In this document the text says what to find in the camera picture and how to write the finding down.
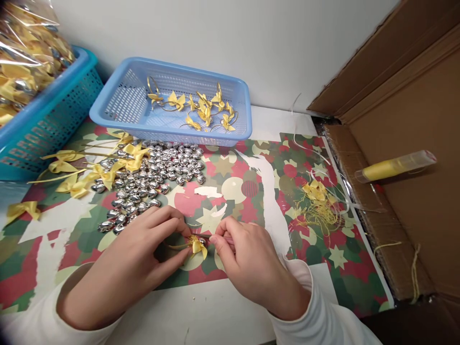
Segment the light blue basket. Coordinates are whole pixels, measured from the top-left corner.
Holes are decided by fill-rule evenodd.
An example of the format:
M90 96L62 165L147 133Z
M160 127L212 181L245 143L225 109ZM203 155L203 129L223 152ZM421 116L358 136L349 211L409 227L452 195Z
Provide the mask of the light blue basket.
M210 99L216 94L219 82L223 101L239 112L233 125L235 131L226 132L221 126L212 132L196 131L189 126L179 128L185 124L188 107L180 112L167 112L155 104L152 111L151 99L147 97L149 76L155 79L165 100L172 91L177 97L184 93L187 99L192 94L195 102L198 102L197 91ZM253 130L249 89L241 79L141 57L128 58L117 67L94 102L90 117L98 125L119 128L141 139L213 146L234 146L249 138ZM196 112L191 112L190 117L203 124ZM214 116L214 125L221 118L222 115Z
M73 48L75 62L0 130L0 180L33 181L88 116L103 84L96 56Z

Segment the yellow thread spool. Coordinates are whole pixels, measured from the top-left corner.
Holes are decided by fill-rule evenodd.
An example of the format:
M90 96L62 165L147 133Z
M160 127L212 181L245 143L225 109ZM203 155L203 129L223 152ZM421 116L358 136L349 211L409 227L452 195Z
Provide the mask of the yellow thread spool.
M436 163L434 154L427 150L421 150L358 170L355 172L355 177L361 183L367 183L423 168L434 163Z

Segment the right hand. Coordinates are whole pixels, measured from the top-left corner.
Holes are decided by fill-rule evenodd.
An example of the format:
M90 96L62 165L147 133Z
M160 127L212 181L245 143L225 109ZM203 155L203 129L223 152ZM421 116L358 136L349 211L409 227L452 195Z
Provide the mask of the right hand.
M232 237L235 252L222 236ZM239 293L282 320L305 313L311 294L282 266L267 230L227 217L210 241Z

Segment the white sleeve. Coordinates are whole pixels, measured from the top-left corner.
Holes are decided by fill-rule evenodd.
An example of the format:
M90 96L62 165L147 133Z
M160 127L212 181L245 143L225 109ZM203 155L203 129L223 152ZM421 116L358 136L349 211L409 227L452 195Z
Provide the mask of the white sleeve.
M279 345L381 344L372 331L347 308L330 303L322 295L308 265L301 260L284 260L287 270L311 292L303 316L283 321L270 314Z
M102 345L120 322L97 331L79 331L66 324L57 314L58 303L83 278L91 264L79 267L65 282L58 285L31 309L12 320L4 328L11 345Z

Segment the white wall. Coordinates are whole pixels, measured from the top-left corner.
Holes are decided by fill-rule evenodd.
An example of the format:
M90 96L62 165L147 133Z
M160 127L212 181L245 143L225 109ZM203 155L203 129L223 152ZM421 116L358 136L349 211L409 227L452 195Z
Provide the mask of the white wall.
M243 79L251 102L304 111L398 0L52 0L106 78L141 56Z

